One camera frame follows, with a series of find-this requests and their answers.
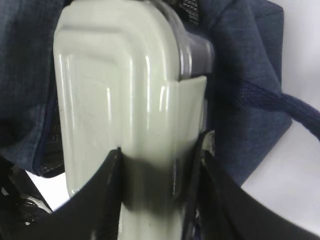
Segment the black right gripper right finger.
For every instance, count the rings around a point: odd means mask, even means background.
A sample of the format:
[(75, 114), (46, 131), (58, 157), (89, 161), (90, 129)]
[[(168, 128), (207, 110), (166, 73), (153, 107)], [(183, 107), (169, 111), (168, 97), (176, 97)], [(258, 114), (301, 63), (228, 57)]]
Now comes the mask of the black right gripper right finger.
[(214, 131), (201, 133), (188, 170), (182, 239), (318, 240), (320, 237), (271, 211), (224, 171), (214, 155)]

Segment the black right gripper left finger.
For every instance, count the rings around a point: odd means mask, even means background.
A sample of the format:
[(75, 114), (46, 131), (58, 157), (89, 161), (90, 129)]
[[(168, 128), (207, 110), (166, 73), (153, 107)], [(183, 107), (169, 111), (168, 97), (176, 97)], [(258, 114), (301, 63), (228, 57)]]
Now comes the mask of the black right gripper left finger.
[(116, 240), (123, 200), (123, 155), (111, 150), (68, 202), (22, 232), (24, 240)]

